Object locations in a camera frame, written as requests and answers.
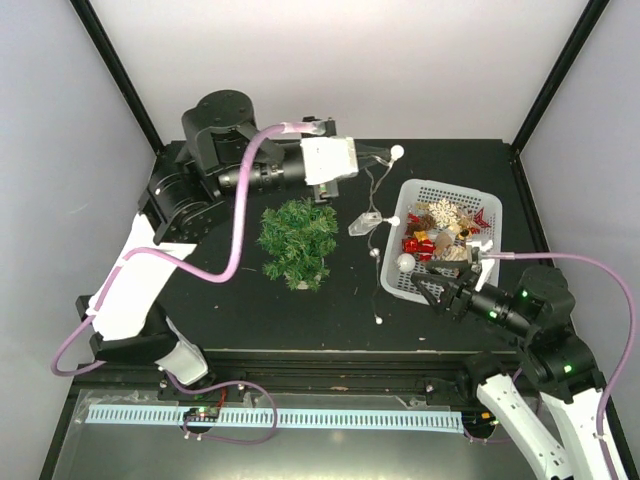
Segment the white bulb string lights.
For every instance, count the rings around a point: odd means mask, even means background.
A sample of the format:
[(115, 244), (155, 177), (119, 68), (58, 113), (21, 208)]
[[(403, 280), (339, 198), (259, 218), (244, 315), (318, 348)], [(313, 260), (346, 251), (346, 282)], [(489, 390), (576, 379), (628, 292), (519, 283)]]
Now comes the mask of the white bulb string lights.
[(384, 223), (387, 223), (391, 226), (398, 226), (400, 220), (397, 216), (393, 217), (384, 217), (380, 210), (375, 205), (374, 197), (381, 187), (383, 181), (387, 178), (395, 163), (400, 160), (404, 156), (405, 150), (399, 145), (393, 145), (390, 148), (390, 159), (384, 160), (379, 156), (375, 156), (374, 159), (377, 163), (383, 165), (386, 170), (380, 176), (379, 179), (376, 179), (374, 175), (371, 173), (368, 167), (364, 169), (367, 177), (370, 180), (369, 185), (369, 193), (368, 193), (368, 208), (365, 212), (361, 213), (348, 227), (348, 233), (351, 237), (361, 237), (365, 236), (367, 239), (367, 248), (369, 256), (373, 259), (375, 265), (375, 286), (371, 293), (370, 303), (371, 309), (374, 317), (374, 322), (376, 325), (380, 326), (383, 324), (384, 320), (381, 315), (378, 314), (376, 309), (376, 296), (381, 288), (381, 263), (382, 263), (382, 254), (378, 247), (375, 247), (372, 243), (373, 236), (378, 229)]

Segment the white perforated plastic basket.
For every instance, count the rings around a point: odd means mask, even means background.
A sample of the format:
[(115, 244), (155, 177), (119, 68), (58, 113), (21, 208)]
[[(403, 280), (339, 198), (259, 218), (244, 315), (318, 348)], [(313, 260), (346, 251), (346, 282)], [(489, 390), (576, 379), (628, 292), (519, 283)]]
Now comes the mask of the white perforated plastic basket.
[(397, 298), (421, 304), (427, 303), (411, 283), (410, 272), (401, 272), (395, 265), (395, 260), (401, 254), (401, 232), (408, 225), (408, 214), (424, 211), (428, 203), (437, 202), (442, 198), (466, 207), (473, 214), (482, 212), (483, 220), (488, 226), (481, 228), (480, 242), (482, 244), (491, 242), (492, 251), (501, 246), (503, 208), (498, 197), (442, 182), (407, 180), (400, 188), (394, 213), (400, 219), (400, 223), (390, 228), (380, 268), (381, 286)]

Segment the small green christmas tree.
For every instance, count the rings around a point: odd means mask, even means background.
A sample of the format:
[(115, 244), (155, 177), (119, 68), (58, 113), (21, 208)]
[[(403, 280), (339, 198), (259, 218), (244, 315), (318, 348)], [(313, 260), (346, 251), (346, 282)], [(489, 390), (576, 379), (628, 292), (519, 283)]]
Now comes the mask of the small green christmas tree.
[(263, 273), (271, 280), (282, 278), (291, 290), (319, 290), (330, 275), (325, 260), (337, 247), (337, 233), (335, 209), (311, 199), (265, 209), (257, 240), (269, 255)]

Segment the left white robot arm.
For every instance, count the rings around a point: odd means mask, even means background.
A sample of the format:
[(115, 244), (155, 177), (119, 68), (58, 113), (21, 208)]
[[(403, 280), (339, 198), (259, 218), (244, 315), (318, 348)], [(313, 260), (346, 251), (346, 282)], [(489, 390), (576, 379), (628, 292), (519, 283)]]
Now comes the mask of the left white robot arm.
[(125, 245), (85, 316), (97, 362), (153, 364), (202, 399), (215, 384), (204, 352), (157, 301), (173, 273), (186, 270), (188, 256), (226, 224), (229, 260), (209, 281), (228, 281), (239, 267), (250, 195), (302, 186), (322, 204), (337, 197), (341, 181), (389, 166), (403, 151), (341, 137), (331, 119), (259, 128), (252, 100), (238, 90), (207, 94), (181, 123), (185, 137), (157, 155)]

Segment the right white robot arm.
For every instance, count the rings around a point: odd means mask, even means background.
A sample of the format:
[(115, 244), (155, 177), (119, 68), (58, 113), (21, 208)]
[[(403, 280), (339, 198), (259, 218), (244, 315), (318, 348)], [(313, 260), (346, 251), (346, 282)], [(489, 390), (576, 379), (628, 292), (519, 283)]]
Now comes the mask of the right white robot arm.
[(609, 384), (569, 325), (575, 298), (561, 271), (534, 265), (509, 293), (485, 282), (488, 269), (487, 261), (438, 262), (411, 282), (436, 314), (472, 314), (515, 335), (521, 373), (559, 434), (526, 404), (494, 353), (465, 360), (454, 379), (457, 396), (493, 414), (539, 479), (629, 478), (606, 416)]

